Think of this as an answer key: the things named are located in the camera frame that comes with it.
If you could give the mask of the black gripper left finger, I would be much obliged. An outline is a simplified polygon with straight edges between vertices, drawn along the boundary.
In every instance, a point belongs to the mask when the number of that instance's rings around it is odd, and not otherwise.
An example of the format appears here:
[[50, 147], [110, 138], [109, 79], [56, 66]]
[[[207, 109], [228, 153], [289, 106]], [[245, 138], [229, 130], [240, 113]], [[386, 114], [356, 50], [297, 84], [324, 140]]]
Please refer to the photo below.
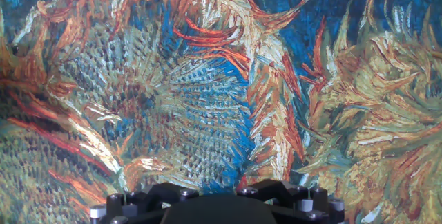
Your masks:
[[90, 224], [159, 223], [163, 204], [173, 205], [199, 195], [196, 189], [173, 183], [150, 185], [146, 189], [126, 194], [110, 194], [104, 204], [89, 208]]

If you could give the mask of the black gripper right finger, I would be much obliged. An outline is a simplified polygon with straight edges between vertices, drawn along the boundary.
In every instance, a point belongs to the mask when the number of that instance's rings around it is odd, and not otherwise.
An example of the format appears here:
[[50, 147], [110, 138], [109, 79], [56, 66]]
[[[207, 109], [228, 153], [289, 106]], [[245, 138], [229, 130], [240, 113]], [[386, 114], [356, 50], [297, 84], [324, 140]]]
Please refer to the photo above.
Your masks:
[[236, 189], [238, 196], [257, 200], [254, 215], [264, 223], [345, 224], [345, 202], [322, 187], [307, 188], [265, 179]]

